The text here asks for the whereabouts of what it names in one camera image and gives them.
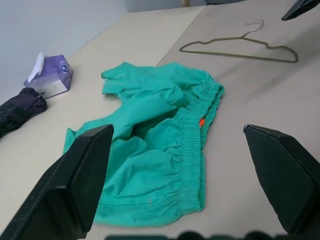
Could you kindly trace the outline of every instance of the white table surface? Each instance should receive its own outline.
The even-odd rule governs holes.
[[[183,216],[159,228],[94,225],[87,239],[102,240],[118,234],[176,237],[186,230],[200,232],[206,237],[212,234],[241,237],[252,230],[284,233],[260,187],[242,130],[244,124],[277,129],[296,137],[320,160],[320,15],[313,9],[297,19],[282,22],[281,17],[294,2],[248,0],[207,6],[176,44],[174,42],[202,8],[158,11],[158,14],[145,12],[138,13],[139,16],[129,14],[80,50],[70,59],[75,70],[71,91],[52,99],[52,107],[46,113],[0,139],[3,196],[0,229],[4,229],[41,174],[61,155],[66,127],[77,129],[83,122],[108,115],[119,107],[120,102],[115,97],[100,94],[103,84],[100,72],[123,61],[155,66],[173,45],[160,65],[177,61],[204,69],[225,86],[225,95],[205,148],[206,207],[200,213]],[[178,51],[192,41],[241,36],[255,27],[243,23],[255,19],[264,20],[265,27],[248,35],[249,38],[269,42],[272,46],[291,47],[297,51],[299,62],[290,64]],[[242,41],[191,49],[270,54],[263,46]],[[275,54],[287,56],[282,51]]]
[[[156,66],[203,8],[128,13],[68,60],[74,70],[70,91],[50,98],[46,112],[0,138],[0,233],[62,155],[66,128],[120,106],[117,98],[102,95],[101,72],[124,61]]]

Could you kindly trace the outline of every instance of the purple tissue box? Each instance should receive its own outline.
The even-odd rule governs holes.
[[[48,99],[69,91],[72,74],[73,70],[63,55],[48,56],[44,59],[41,73],[23,84]]]

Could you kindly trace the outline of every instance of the orange tag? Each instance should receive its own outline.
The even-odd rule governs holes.
[[[200,127],[202,127],[204,124],[205,124],[205,119],[202,118],[202,119],[200,120]]]

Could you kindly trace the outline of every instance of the hanger hook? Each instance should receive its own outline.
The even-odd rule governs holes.
[[[248,32],[247,32],[245,35],[243,35],[242,37],[247,36],[249,33],[253,33],[253,32],[259,31],[259,30],[261,30],[261,29],[264,27],[265,22],[264,22],[263,20],[261,20],[261,19],[248,21],[248,22],[245,23],[245,25],[257,24],[257,22],[260,22],[260,26],[257,27],[257,28],[255,28],[255,29],[252,29],[252,30],[248,31]]]

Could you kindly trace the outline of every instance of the green shorts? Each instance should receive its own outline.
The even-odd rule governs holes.
[[[224,87],[209,73],[178,63],[102,72],[103,94],[122,106],[67,130],[64,151],[85,131],[113,124],[106,179],[94,221],[150,227],[205,206],[205,147]]]

